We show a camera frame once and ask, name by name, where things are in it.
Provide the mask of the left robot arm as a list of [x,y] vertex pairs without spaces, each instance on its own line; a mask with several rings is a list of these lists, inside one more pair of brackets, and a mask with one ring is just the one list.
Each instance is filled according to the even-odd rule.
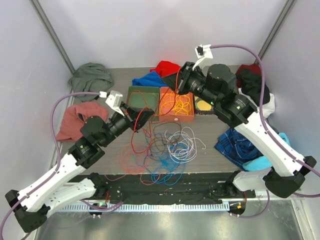
[[91,116],[81,128],[82,137],[63,156],[59,163],[33,184],[20,191],[5,194],[14,216],[25,233],[30,233],[61,208],[88,198],[102,199],[108,185],[98,173],[91,173],[74,186],[61,189],[72,178],[83,173],[101,159],[107,147],[127,129],[142,128],[153,116],[150,108],[136,108],[122,102],[109,122]]

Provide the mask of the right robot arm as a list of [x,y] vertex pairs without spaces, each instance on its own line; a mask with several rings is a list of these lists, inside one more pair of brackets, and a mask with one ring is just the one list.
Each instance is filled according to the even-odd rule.
[[235,172],[225,186],[230,197],[248,190],[268,190],[288,198],[301,188],[316,160],[292,149],[269,127],[256,106],[234,91],[236,76],[228,66],[214,64],[203,74],[193,62],[186,62],[162,81],[178,95],[192,93],[210,104],[219,120],[246,137],[271,162],[272,166],[264,170]]

